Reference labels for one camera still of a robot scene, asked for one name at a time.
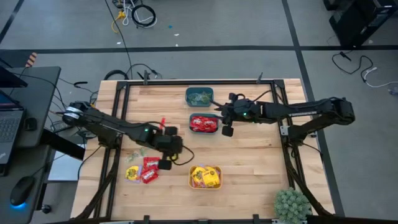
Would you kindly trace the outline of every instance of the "yellow cable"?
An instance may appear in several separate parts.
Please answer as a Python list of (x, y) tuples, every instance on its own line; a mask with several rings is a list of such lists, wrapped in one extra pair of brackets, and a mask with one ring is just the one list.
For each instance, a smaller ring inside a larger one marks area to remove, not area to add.
[(114, 24), (115, 21), (117, 21), (118, 19), (123, 19), (123, 18), (125, 18), (125, 17), (126, 17), (126, 14), (125, 14), (124, 12), (122, 12), (122, 11), (119, 11), (119, 15), (118, 15), (117, 18), (112, 22), (111, 28), (112, 28), (113, 32), (115, 32), (116, 34), (118, 34), (119, 32), (116, 31), (116, 30), (113, 28), (113, 24)]

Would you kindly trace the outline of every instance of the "concrete floor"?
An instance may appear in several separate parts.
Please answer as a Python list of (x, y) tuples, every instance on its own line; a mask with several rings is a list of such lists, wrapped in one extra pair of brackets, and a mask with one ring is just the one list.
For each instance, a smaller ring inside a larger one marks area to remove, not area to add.
[[(158, 23), (150, 29), (136, 29), (132, 24), (121, 27), (128, 47), (291, 46), (288, 50), (242, 48), (184, 52), (157, 52), (149, 48), (147, 52), (130, 53), (132, 63), (146, 63), (164, 78), (257, 78), (264, 72), (263, 78), (303, 79), (294, 51), (298, 46), (294, 46), (289, 32), (284, 1), (289, 4), (301, 46), (339, 45), (328, 24), (331, 12), (325, 10), (321, 0), (144, 0), (156, 11)], [(0, 29), (15, 5), (15, 0), (0, 1)], [(111, 8), (116, 15), (115, 8), (112, 5)], [(111, 21), (103, 1), (25, 0), (0, 43), (0, 51), (123, 48), (117, 44), (121, 38), (112, 32)], [(398, 45), (397, 22), (398, 17), (392, 17), (366, 45)], [(88, 81), (87, 87), (92, 90), (98, 89), (108, 71), (127, 70), (129, 66), (123, 52), (41, 52), (34, 66), (60, 66), (62, 78), (70, 82)], [(345, 96), (354, 105), (356, 121), (353, 124), (325, 130), (344, 213), (347, 217), (398, 220), (395, 212), (398, 210), (395, 190), (398, 98), (388, 94), (387, 87), (368, 87), (358, 73), (346, 75), (339, 71), (331, 62), (335, 53), (338, 52), (303, 51), (302, 55), (315, 99)], [(336, 60), (345, 69), (353, 70), (361, 55), (370, 57), (378, 67), (369, 75), (370, 82), (398, 81), (398, 50), (356, 51), (350, 54), (351, 63)], [(143, 70), (137, 67), (134, 71)], [(87, 92), (64, 82), (59, 82), (58, 87), (66, 103), (89, 97)], [(58, 209), (51, 215), (35, 214), (32, 222), (67, 219), (75, 188), (74, 183), (49, 185), (45, 202), (57, 205)], [(66, 192), (68, 197), (60, 198), (59, 191)]]

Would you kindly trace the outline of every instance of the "blue light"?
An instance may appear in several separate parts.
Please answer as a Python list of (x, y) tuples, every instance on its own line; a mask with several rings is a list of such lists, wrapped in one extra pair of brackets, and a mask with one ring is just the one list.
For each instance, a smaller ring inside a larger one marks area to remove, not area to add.
[(17, 205), (17, 206), (11, 205), (11, 208), (16, 209), (16, 210), (22, 210), (22, 209), (24, 209), (26, 207), (26, 205), (27, 205), (26, 202), (24, 202), (24, 203), (22, 203), (20, 205)]

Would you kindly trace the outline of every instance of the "wooden tabletop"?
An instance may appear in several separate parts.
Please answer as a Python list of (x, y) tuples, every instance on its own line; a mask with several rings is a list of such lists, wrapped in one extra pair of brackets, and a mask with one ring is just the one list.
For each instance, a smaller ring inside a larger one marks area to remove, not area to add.
[[(289, 103), (305, 101), (299, 79), (286, 79), (285, 87)], [(196, 85), (132, 86), (126, 120), (129, 122), (160, 121), (166, 118), (167, 126), (178, 127), (183, 143), (195, 152), (195, 158), (184, 166), (173, 165), (172, 170), (160, 170), (159, 178), (149, 184), (134, 184), (124, 180), (126, 169), (142, 164), (142, 159), (128, 162), (126, 158), (141, 147), (129, 138), (123, 138), (114, 195), (113, 220), (188, 219), (250, 219), (275, 218), (274, 197), (280, 189), (288, 189), (282, 147), (277, 124), (252, 124), (235, 122), (234, 135), (229, 138), (219, 130), (214, 135), (195, 134), (189, 130), (188, 119), (192, 113), (213, 113), (209, 108), (191, 108), (185, 102), (185, 90)], [(266, 91), (268, 85), (207, 85), (214, 90), (215, 101), (225, 103), (230, 92), (243, 93), (255, 99)], [(102, 81), (96, 107), (111, 114), (116, 81)], [(121, 93), (118, 117), (121, 114), (124, 92)], [(271, 94), (261, 101), (272, 101)], [(294, 118), (294, 124), (303, 124), (309, 117)], [(318, 147), (314, 138), (305, 143)], [(85, 157), (98, 147), (97, 140), (88, 142)], [(161, 153), (148, 149), (148, 156), (161, 157)], [(334, 213), (330, 191), (326, 182), (319, 153), (307, 146), (300, 147), (307, 186), (318, 201)], [(81, 168), (71, 217), (77, 216), (97, 191), (103, 162), (104, 149), (100, 149)], [(183, 149), (179, 162), (191, 154)], [(188, 170), (194, 165), (220, 166), (223, 170), (223, 186), (219, 190), (194, 190), (188, 186)], [(105, 214), (108, 192), (104, 194), (101, 214)]]

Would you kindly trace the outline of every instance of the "laptop keyboard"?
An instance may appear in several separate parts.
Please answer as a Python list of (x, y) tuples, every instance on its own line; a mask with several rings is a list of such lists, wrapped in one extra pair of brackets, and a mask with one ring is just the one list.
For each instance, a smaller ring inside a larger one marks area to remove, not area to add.
[(20, 118), (0, 118), (0, 142), (14, 139), (20, 120)]

